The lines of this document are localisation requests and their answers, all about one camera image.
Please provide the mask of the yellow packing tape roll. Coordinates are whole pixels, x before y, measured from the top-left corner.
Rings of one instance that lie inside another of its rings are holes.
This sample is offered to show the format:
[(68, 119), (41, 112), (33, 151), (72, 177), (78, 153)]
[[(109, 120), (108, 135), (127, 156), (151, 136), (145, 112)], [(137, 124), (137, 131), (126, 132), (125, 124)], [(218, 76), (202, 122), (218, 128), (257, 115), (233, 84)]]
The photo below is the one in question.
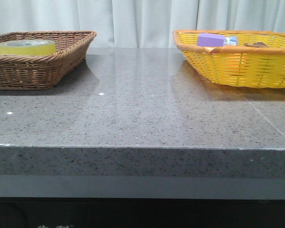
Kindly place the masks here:
[(44, 56), (56, 53), (54, 41), (49, 39), (11, 40), (0, 43), (0, 55)]

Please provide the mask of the grey curtain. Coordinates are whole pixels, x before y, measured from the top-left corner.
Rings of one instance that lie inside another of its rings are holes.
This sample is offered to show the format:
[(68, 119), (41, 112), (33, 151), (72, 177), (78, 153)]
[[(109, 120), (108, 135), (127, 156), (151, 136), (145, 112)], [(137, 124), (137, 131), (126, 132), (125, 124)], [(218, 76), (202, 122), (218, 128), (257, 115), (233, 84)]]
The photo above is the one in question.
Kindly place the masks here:
[(95, 48), (173, 48), (177, 29), (285, 33), (285, 0), (0, 0), (0, 34), (93, 30)]

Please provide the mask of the purple foam cube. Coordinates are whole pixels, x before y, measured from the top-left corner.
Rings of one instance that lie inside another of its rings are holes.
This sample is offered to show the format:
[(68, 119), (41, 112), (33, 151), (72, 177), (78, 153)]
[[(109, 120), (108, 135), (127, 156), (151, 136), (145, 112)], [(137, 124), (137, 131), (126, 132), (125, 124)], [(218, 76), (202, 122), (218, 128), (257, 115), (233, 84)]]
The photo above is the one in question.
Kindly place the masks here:
[(222, 47), (225, 36), (211, 33), (200, 33), (197, 38), (199, 47)]

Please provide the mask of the blue white labelled can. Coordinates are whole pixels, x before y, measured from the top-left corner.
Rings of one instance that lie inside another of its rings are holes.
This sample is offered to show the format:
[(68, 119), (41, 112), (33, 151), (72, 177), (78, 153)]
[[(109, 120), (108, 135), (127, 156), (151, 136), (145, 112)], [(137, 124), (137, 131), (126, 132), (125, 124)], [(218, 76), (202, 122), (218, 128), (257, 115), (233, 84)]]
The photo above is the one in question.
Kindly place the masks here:
[(224, 42), (223, 45), (224, 46), (237, 46), (238, 45), (238, 39), (235, 36), (228, 36), (228, 37), (224, 37)]

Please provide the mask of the brown toy lion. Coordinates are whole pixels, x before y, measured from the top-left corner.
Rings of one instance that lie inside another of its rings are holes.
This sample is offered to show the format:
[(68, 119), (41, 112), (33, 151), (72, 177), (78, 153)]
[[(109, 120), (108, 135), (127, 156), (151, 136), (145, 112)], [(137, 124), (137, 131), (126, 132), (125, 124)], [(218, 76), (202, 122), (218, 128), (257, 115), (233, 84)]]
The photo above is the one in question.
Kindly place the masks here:
[(269, 48), (269, 46), (266, 45), (264, 42), (245, 43), (244, 46), (251, 48)]

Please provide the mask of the yellow woven basket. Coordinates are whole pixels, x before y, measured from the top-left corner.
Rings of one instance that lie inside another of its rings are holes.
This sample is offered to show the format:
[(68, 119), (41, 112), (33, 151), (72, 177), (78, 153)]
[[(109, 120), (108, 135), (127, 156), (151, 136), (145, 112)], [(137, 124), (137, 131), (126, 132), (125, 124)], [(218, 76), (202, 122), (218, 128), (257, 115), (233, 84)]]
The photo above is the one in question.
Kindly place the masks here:
[[(237, 46), (199, 47), (200, 33), (237, 37)], [(175, 30), (175, 46), (212, 83), (235, 87), (285, 88), (285, 33), (256, 30)], [(269, 48), (245, 47), (264, 42)]]

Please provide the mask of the brown wicker basket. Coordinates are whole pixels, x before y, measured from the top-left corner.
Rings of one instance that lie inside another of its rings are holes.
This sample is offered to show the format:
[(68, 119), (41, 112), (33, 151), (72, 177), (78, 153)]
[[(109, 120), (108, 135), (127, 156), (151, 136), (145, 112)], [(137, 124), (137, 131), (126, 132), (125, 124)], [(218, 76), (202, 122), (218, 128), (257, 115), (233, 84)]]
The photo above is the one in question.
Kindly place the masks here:
[(0, 90), (51, 89), (85, 59), (97, 36), (92, 30), (15, 31), (0, 34), (0, 42), (50, 39), (56, 53), (46, 56), (0, 55)]

